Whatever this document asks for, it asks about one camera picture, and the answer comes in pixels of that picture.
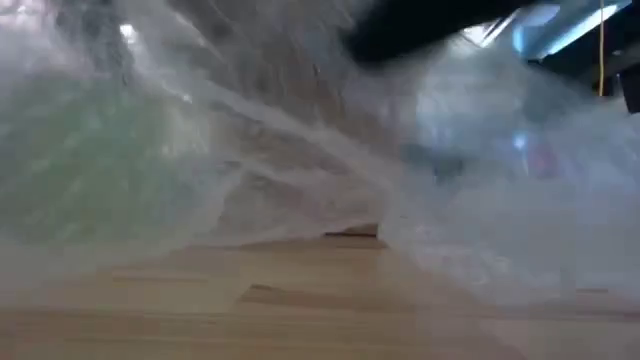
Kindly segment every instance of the crumpled plastic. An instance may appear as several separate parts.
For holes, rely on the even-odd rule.
[[[0,298],[370,222],[489,301],[637,296],[637,125],[499,45],[362,71],[367,5],[0,2]]]

